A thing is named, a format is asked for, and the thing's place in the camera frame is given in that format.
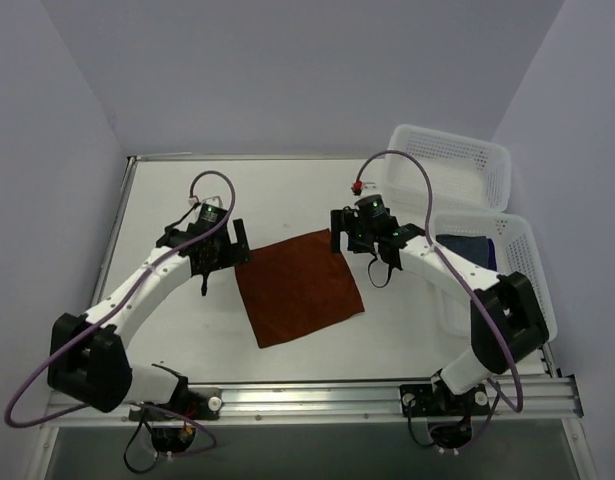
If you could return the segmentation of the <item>orange brown towel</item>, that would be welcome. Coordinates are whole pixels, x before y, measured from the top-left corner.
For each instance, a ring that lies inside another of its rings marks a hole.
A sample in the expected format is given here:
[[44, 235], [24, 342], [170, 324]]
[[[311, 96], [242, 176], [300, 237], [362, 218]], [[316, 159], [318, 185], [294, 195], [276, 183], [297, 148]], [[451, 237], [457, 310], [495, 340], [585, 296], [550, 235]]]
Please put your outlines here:
[[259, 348], [284, 344], [365, 311], [351, 270], [328, 229], [253, 250], [235, 267]]

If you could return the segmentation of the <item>blue denim towel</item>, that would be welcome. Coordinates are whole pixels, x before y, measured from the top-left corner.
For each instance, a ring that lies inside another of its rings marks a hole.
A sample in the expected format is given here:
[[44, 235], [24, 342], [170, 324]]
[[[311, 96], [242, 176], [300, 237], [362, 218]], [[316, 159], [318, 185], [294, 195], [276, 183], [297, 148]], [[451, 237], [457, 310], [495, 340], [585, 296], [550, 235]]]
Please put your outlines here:
[[486, 236], [458, 236], [441, 234], [436, 240], [444, 247], [479, 267], [488, 269], [488, 245]]

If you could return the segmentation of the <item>purple towel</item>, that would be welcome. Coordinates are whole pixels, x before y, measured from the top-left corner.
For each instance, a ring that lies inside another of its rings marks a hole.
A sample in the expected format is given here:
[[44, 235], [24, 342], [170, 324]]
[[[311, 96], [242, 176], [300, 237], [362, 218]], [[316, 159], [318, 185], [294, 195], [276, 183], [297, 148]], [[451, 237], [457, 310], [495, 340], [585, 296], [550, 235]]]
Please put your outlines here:
[[488, 245], [488, 269], [497, 271], [498, 265], [497, 265], [497, 257], [496, 257], [496, 249], [495, 249], [494, 241], [492, 239], [487, 239], [487, 245]]

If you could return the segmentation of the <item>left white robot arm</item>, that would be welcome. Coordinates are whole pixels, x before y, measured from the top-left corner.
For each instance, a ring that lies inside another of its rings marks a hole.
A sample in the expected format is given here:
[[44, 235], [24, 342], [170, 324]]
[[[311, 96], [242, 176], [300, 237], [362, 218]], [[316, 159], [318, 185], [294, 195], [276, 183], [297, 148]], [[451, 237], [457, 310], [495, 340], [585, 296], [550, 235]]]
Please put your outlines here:
[[182, 217], [185, 229], [168, 225], [148, 258], [115, 291], [79, 316], [62, 315], [53, 325], [56, 355], [48, 385], [108, 413], [125, 403], [149, 403], [187, 418], [220, 408], [217, 394], [190, 390], [186, 376], [163, 365], [132, 364], [126, 350], [159, 305], [193, 277], [208, 288], [213, 272], [249, 260], [245, 224], [229, 211], [196, 203]]

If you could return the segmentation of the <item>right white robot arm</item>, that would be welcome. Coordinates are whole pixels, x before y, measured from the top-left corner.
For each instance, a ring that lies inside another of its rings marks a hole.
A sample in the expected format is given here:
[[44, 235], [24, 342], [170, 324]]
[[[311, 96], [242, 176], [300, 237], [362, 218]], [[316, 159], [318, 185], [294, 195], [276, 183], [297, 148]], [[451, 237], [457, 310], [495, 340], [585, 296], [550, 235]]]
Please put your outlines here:
[[400, 224], [379, 194], [330, 212], [331, 251], [370, 254], [388, 266], [416, 275], [456, 300], [469, 304], [467, 349], [438, 373], [458, 396], [495, 375], [518, 376], [517, 363], [551, 339], [530, 280], [520, 272], [499, 273], [441, 245], [427, 226]]

